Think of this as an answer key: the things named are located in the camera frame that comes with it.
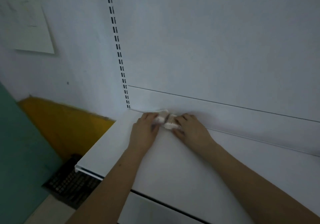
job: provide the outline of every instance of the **black crate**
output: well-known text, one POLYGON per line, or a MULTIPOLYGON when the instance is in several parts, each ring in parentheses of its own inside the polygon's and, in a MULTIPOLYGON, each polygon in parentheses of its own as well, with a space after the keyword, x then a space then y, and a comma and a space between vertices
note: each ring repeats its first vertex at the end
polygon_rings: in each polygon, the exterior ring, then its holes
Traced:
POLYGON ((75 172, 75 165, 81 159, 73 155, 42 187, 59 201, 78 209, 101 180, 80 171, 75 172))

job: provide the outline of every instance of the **green wall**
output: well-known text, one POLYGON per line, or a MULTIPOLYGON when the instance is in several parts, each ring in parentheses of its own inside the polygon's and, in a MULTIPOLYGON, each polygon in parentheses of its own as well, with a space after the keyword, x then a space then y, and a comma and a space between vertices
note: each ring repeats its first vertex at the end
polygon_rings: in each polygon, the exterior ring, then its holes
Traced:
POLYGON ((24 223, 62 161, 0 84, 0 223, 24 223))

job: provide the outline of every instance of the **left hand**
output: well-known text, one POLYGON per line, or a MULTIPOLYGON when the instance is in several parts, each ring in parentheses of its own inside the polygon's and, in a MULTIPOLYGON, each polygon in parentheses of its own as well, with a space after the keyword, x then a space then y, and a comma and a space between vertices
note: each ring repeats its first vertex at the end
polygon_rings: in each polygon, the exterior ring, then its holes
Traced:
POLYGON ((144 113, 136 123, 133 124, 128 150, 138 151, 144 156, 152 146, 158 134, 160 125, 152 127, 152 121, 158 113, 144 113))

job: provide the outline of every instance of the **hand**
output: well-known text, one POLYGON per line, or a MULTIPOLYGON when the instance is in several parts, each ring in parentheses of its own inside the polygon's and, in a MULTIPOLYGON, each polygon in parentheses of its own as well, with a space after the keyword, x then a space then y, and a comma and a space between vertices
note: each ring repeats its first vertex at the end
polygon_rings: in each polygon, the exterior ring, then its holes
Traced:
POLYGON ((158 113, 144 113, 133 124, 128 149, 138 151, 142 157, 147 153, 159 131, 159 125, 152 125, 157 116, 158 113))
POLYGON ((173 129, 173 134, 195 153, 205 157, 209 148, 216 144, 205 126, 194 115, 187 113, 175 119, 181 124, 184 133, 173 129))

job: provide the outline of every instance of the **white paper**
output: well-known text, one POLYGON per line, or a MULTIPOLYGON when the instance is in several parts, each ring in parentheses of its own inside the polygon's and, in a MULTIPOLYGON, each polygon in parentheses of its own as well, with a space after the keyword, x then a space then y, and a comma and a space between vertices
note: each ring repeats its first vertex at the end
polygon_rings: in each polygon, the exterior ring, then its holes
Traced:
POLYGON ((41 4, 36 0, 0 0, 0 37, 8 48, 54 53, 41 4))

